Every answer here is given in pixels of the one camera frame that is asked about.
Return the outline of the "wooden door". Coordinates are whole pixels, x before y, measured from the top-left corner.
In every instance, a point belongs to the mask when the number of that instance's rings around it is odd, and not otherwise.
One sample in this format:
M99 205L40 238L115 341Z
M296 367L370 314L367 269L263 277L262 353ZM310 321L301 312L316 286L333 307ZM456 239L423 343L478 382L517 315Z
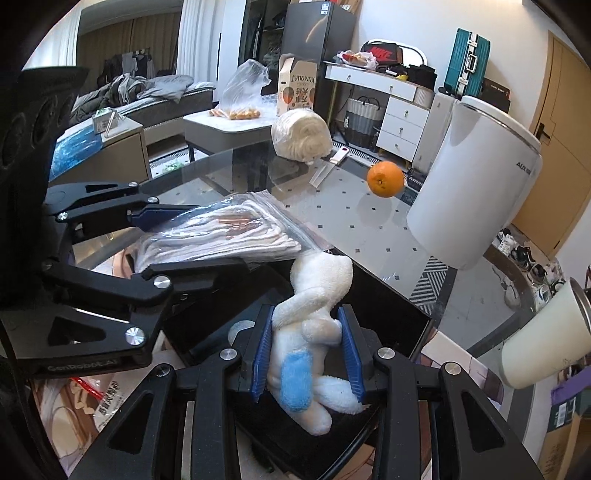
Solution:
M513 224L552 258L590 202L590 68L554 34L531 131L543 168Z

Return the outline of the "teal suitcase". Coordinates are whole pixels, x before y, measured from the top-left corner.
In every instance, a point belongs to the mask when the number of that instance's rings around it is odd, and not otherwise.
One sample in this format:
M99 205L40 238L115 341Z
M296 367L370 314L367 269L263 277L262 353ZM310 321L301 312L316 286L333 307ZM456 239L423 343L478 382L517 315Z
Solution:
M447 93L460 99L477 97L484 81L491 42L485 37L458 29L444 80Z

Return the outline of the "stacked black yellow boxes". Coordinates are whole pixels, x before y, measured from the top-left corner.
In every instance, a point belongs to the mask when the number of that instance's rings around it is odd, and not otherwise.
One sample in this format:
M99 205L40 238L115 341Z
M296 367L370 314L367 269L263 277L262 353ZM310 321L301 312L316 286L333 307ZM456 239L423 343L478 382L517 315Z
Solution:
M511 91L508 87L505 87L493 80L484 78L479 93L479 98L499 110L509 113L511 100Z

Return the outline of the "white tumbler cup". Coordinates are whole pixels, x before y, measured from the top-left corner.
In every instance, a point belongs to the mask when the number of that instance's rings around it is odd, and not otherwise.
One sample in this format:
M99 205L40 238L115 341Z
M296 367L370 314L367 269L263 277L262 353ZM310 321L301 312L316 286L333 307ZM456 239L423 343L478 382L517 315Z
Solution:
M523 389L576 363L591 351L590 300L573 278L503 345L500 377Z

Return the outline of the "large white appliance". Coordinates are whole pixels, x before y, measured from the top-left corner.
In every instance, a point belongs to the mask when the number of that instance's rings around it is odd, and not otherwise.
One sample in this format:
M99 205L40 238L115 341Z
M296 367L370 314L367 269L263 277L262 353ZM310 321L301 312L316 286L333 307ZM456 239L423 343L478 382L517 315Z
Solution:
M515 218L542 166L541 143L526 127L465 96L407 215L409 231L431 256L468 270Z

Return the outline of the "bed with clothes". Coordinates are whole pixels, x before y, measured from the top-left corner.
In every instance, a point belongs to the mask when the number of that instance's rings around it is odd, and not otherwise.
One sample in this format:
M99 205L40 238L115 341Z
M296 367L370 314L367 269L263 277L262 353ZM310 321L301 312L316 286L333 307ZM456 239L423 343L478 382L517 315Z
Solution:
M106 85L81 95L73 105L70 124L76 125L102 108L143 126L149 145L183 133L183 118L213 106L215 85L195 82L187 75L167 75L146 79L122 74Z

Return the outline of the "woven basket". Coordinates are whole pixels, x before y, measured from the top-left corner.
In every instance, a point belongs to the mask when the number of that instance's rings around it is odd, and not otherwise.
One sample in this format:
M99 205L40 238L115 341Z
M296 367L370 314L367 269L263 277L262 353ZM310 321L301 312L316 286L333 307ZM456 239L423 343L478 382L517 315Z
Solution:
M374 97L349 98L344 120L346 141L362 148L370 148L384 115L385 108Z

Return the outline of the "orange fruit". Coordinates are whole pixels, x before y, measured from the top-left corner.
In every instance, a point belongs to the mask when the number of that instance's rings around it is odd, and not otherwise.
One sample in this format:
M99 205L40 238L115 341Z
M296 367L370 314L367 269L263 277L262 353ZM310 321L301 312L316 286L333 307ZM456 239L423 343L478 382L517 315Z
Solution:
M405 188L405 174L393 162L381 161L370 167L367 173L367 184L375 195L391 198Z

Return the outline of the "white plush rabbit toy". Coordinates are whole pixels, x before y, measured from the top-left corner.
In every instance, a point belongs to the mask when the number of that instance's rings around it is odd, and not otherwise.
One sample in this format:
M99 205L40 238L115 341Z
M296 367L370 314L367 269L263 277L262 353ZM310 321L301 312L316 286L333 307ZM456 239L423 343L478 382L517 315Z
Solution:
M365 409L348 380L325 374L325 357L342 344L342 324L331 312L353 283L349 257L308 250L290 269L294 294L276 305L266 388L283 411L314 436L329 433L332 411Z

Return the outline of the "clear bag of fruit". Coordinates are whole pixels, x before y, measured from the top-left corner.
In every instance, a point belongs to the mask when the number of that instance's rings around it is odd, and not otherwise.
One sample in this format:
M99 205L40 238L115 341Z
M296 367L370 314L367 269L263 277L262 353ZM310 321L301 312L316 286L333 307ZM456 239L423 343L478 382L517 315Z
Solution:
M262 115L263 87L270 85L269 68L249 59L238 66L209 114L228 120L252 120Z

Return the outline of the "grey side table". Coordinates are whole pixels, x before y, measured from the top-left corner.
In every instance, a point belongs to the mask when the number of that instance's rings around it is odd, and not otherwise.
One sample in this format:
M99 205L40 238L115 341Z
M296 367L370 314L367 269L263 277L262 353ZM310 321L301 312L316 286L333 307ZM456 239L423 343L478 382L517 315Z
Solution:
M230 120L212 116L208 111L186 115L182 125L189 161L195 161L195 151L211 155L269 141L270 128L275 121L276 116Z

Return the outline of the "black storage box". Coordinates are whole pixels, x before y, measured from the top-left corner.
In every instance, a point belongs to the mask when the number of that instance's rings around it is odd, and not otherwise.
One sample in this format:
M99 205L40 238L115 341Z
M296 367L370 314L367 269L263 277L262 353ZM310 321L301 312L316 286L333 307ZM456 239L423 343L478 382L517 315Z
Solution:
M190 475L236 479L238 430L301 479L331 479L382 422L393 437L394 380L412 388L427 317L344 255L197 263L200 283L163 330L187 367Z

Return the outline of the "fruit cardboard box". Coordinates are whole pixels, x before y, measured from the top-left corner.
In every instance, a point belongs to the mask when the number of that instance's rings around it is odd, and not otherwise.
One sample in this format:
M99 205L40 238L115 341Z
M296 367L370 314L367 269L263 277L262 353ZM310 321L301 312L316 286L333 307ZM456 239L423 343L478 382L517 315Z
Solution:
M315 84L318 65L297 56L280 56L279 87L277 87L277 114L297 108L312 109L315 104Z

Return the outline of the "open cardboard box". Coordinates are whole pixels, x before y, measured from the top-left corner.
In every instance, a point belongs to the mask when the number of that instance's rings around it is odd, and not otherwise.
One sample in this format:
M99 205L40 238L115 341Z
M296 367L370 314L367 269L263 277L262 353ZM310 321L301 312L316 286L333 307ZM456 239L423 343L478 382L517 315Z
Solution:
M538 467L545 479L567 479L590 455L590 391L553 405Z

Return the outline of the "white drawer desk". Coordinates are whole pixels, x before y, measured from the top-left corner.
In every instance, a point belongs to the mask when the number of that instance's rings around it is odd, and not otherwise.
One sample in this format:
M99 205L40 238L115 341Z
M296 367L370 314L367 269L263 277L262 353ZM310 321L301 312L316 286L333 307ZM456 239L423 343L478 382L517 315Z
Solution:
M388 96L377 146L412 162L418 152L435 92L390 74L327 63L325 79Z

